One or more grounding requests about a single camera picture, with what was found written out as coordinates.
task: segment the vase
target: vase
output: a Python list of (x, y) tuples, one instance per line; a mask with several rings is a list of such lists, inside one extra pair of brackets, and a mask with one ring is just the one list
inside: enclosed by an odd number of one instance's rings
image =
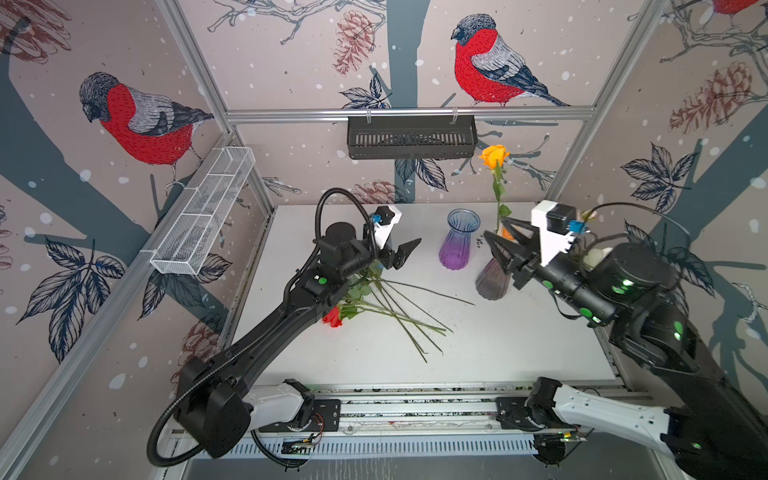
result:
[(475, 289), (486, 300), (498, 300), (507, 294), (510, 276), (504, 273), (495, 258), (491, 258), (475, 280)]
[(472, 233), (480, 228), (480, 217), (472, 210), (457, 208), (448, 214), (451, 230), (440, 247), (440, 263), (449, 270), (461, 270), (469, 262)]

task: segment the white wire basket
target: white wire basket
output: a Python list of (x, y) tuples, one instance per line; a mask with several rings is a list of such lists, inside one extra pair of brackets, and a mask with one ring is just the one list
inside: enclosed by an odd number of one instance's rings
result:
[(160, 273), (197, 275), (255, 159), (248, 147), (225, 147), (187, 202), (150, 263)]

